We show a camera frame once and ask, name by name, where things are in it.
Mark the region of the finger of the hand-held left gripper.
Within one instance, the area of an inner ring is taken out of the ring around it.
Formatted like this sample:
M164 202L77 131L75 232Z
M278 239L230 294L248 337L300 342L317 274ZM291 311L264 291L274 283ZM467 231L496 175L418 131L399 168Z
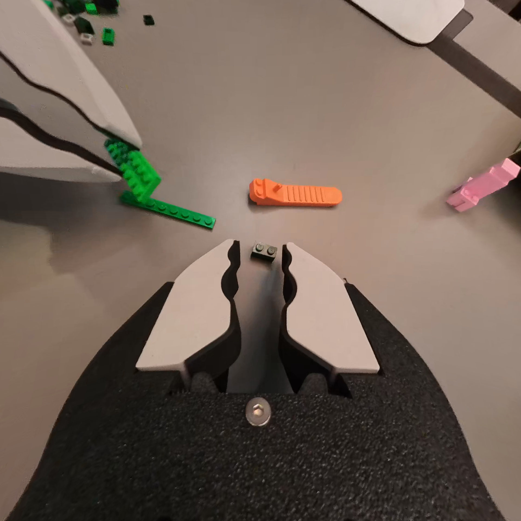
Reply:
M116 166L88 149L49 134L1 99L1 172L67 182L119 182Z
M142 147L114 89L42 1L1 1L1 57L29 85L61 99L93 127Z

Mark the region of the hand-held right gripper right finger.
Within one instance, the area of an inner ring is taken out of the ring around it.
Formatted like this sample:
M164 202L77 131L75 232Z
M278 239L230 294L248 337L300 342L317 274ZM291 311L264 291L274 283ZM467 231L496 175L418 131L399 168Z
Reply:
M377 374L380 365L343 279L293 242L283 246L283 340L325 374Z

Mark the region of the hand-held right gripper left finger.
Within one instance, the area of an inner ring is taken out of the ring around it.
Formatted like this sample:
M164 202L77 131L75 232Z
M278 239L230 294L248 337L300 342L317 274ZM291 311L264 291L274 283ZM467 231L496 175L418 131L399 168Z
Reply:
M136 362L140 371L224 374L241 349L234 296L240 242L227 239L175 279Z

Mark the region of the wide green lego plate with holes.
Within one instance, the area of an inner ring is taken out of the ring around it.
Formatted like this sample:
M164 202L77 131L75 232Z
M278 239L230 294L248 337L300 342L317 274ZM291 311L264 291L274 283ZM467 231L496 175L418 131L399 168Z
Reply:
M127 183L129 190L129 184L132 183L136 174L145 175L146 173L157 173L157 171L138 149L132 148L123 141L107 139L104 142L104 147L113 162L118 167L123 179Z

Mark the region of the small dark green grey brick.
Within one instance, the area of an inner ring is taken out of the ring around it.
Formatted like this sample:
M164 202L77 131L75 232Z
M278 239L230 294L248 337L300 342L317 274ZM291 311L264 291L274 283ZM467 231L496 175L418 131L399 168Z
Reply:
M277 256L278 248L269 244L257 242L251 250L251 258L272 263Z

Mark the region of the narrow green lego plate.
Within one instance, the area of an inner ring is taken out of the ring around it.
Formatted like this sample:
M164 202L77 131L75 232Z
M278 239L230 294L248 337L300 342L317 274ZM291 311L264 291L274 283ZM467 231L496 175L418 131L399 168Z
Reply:
M145 202L139 202L135 195L130 191L122 192L119 200L124 205L184 221L193 225L198 225L209 230L213 230L216 222L214 217L172 205L158 199L149 198Z

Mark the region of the pink lego pig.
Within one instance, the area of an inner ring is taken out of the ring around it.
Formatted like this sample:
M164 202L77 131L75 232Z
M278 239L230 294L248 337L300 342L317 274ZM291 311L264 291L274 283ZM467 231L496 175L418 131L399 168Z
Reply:
M503 189L520 173L520 160L506 158L491 166L487 171L469 177L446 199L446 204L457 212L465 212L487 196Z

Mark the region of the orange brick separator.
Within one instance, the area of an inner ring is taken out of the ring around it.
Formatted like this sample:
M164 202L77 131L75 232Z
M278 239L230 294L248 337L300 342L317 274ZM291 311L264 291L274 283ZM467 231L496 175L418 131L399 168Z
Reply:
M284 185L268 178L254 179L249 197L261 206L333 207L342 202L342 192L335 187Z

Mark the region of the white rounded mat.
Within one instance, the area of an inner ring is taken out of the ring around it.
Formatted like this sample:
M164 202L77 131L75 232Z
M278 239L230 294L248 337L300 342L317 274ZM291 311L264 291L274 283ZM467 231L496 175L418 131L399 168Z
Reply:
M465 1L350 1L406 42L431 43L463 10Z

